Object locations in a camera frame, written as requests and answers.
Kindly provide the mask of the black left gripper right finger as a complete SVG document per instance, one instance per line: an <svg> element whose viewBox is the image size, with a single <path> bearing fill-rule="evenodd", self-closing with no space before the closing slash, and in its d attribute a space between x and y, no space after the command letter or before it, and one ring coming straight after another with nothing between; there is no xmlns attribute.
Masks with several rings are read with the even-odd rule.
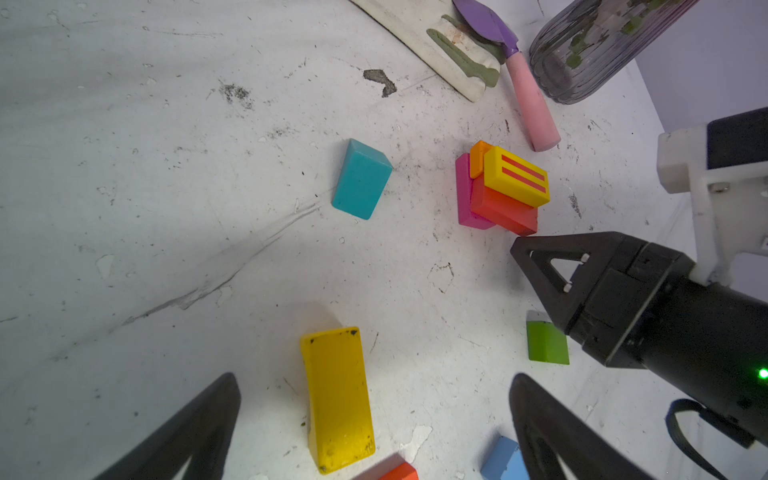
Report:
<svg viewBox="0 0 768 480"><path fill-rule="evenodd" d="M530 376L514 376L509 404L531 479L648 479L650 476L591 430Z"/></svg>

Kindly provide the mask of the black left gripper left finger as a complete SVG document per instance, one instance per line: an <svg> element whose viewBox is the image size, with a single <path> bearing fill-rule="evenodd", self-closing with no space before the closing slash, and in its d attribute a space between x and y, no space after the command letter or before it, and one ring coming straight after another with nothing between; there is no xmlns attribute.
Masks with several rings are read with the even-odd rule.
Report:
<svg viewBox="0 0 768 480"><path fill-rule="evenodd" d="M233 373L217 378L100 479L220 479L241 393Z"/></svg>

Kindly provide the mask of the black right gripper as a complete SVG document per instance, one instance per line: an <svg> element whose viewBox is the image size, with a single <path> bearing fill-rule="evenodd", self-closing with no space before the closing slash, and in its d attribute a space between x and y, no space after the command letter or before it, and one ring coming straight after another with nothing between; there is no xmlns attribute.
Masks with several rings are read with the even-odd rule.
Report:
<svg viewBox="0 0 768 480"><path fill-rule="evenodd" d="M517 238L555 326L611 368L645 368L767 441L767 305L689 277L685 254L619 232Z"/></svg>

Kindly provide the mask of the red wood block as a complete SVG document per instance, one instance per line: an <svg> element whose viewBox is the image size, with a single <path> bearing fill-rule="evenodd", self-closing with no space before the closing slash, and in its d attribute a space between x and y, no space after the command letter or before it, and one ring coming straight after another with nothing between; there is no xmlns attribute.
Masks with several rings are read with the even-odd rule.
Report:
<svg viewBox="0 0 768 480"><path fill-rule="evenodd" d="M518 236L538 231L538 209L486 187L480 176L472 181L470 210Z"/></svg>

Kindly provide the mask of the magenta wood block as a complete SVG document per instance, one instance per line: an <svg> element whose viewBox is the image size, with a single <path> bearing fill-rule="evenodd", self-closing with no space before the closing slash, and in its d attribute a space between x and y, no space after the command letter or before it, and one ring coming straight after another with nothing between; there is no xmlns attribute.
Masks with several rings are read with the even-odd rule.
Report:
<svg viewBox="0 0 768 480"><path fill-rule="evenodd" d="M490 220L471 211L473 180L470 177L470 155L462 154L455 161L458 223L465 227L488 230L494 226Z"/></svg>

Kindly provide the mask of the yellow red striped block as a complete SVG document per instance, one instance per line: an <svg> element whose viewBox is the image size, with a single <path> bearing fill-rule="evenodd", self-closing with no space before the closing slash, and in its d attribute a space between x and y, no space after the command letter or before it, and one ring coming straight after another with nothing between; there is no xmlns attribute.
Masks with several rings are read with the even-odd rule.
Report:
<svg viewBox="0 0 768 480"><path fill-rule="evenodd" d="M525 205L550 202L548 172L498 146L484 154L484 185Z"/></svg>

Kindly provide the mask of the orange wood block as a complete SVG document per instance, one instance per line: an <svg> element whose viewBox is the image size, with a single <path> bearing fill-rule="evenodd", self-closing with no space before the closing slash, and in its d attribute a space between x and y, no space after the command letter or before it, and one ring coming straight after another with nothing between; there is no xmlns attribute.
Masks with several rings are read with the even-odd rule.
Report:
<svg viewBox="0 0 768 480"><path fill-rule="evenodd" d="M478 141L470 149L469 173L472 179L476 179L483 174L485 154L492 148L493 146L491 144L484 141Z"/></svg>

